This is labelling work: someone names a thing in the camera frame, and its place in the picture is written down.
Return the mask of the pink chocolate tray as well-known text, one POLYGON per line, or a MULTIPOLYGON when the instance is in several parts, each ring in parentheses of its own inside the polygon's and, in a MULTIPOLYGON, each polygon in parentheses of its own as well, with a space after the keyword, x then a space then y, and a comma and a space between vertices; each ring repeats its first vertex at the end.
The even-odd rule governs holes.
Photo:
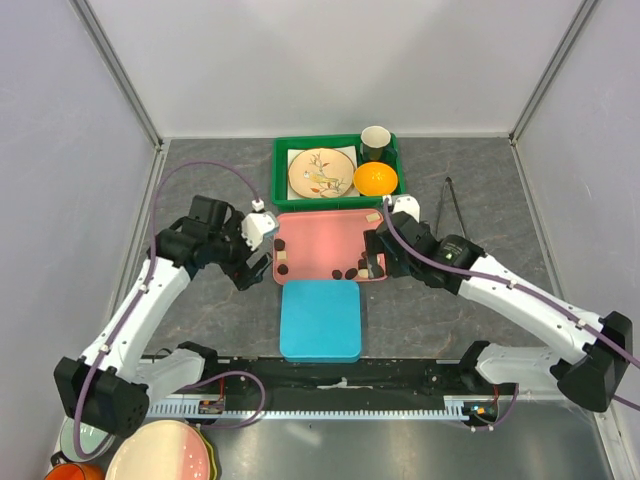
POLYGON ((386 261, 378 255, 385 275, 370 279, 365 256, 364 232, 376 230, 383 223, 382 214, 372 208, 284 213, 277 217, 280 229, 275 239, 285 242, 285 249, 273 247, 273 278, 283 285, 291 280, 353 280, 377 282, 387 278, 386 261), (288 260, 279 259, 286 252, 288 260), (279 265, 289 272, 280 275, 279 265))

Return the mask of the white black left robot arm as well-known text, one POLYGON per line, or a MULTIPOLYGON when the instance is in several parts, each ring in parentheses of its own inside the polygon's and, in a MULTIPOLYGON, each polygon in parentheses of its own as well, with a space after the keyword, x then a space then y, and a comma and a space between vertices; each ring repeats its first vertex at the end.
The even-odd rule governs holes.
POLYGON ((127 438, 168 395, 187 386, 198 393, 216 388, 220 371, 205 347, 188 343, 153 363, 141 359, 169 307, 205 267, 218 266, 239 291, 262 281, 271 256, 249 260, 279 223, 262 202, 252 207, 244 214, 197 195, 187 215, 155 235, 138 279, 103 331, 78 358, 64 357, 54 369, 68 417, 127 438))

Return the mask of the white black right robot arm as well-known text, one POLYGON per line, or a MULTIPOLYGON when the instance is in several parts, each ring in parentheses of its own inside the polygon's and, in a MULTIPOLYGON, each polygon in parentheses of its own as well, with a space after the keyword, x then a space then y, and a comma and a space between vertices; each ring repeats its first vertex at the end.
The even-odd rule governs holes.
POLYGON ((545 349, 479 343, 458 368, 467 392, 491 384, 553 384, 578 406, 606 411, 631 365, 633 324, 613 311, 606 316, 566 303, 523 280, 480 246, 459 235, 436 239, 425 222, 406 212, 384 214, 375 231, 399 276, 483 305, 545 344, 545 349))

